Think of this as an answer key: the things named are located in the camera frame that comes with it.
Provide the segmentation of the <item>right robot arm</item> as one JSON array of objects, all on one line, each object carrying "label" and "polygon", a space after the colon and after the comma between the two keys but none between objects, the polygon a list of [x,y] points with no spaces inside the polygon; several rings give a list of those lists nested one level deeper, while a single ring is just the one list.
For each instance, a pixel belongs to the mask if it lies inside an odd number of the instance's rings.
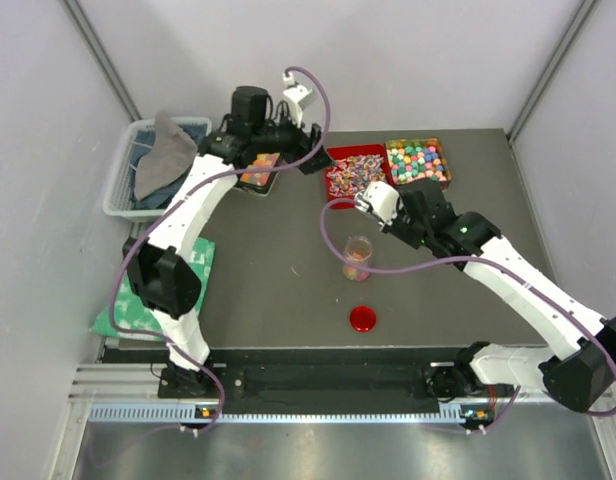
[{"label": "right robot arm", "polygon": [[420,179],[394,188],[375,182],[363,195],[383,232],[453,263],[520,315],[546,345],[477,342],[455,361],[455,384],[475,396],[489,385],[541,389],[588,413],[616,384],[616,316],[607,319],[566,294],[515,250],[483,215],[458,215],[441,186]]}]

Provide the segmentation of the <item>gold tin of gummy candies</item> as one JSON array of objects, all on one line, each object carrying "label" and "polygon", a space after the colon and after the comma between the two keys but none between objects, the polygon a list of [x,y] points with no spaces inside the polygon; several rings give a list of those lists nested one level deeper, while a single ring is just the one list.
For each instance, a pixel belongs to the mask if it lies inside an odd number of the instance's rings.
[{"label": "gold tin of gummy candies", "polygon": [[280,162],[279,153],[260,153],[256,160],[248,167],[249,172],[241,175],[236,184],[238,190],[267,196],[276,179],[275,172],[262,172],[262,169],[276,167]]}]

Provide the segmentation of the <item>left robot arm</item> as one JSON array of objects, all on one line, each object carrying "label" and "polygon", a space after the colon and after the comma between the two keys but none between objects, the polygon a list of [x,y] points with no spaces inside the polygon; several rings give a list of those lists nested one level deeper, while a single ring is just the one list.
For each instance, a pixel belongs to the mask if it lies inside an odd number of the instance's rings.
[{"label": "left robot arm", "polygon": [[304,174],[331,166],[319,144],[320,127],[304,130],[303,114],[314,97],[312,89],[289,80],[281,102],[271,108],[265,89],[237,87],[230,112],[201,142],[182,187],[146,240],[126,241],[123,253],[129,260],[131,290],[156,318],[169,350],[159,397],[200,398],[214,387],[215,374],[203,365],[210,348],[196,307],[202,282],[188,260],[219,202],[260,154],[279,154],[287,163],[299,161]]}]

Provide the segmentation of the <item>red tin of lollipop candies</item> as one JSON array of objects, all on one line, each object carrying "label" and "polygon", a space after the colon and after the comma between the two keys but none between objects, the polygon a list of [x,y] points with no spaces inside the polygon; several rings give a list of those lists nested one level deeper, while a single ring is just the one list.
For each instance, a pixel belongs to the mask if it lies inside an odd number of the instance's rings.
[{"label": "red tin of lollipop candies", "polygon": [[384,147],[380,144],[328,147],[332,167],[324,173],[328,200],[353,199],[373,181],[393,184]]}]

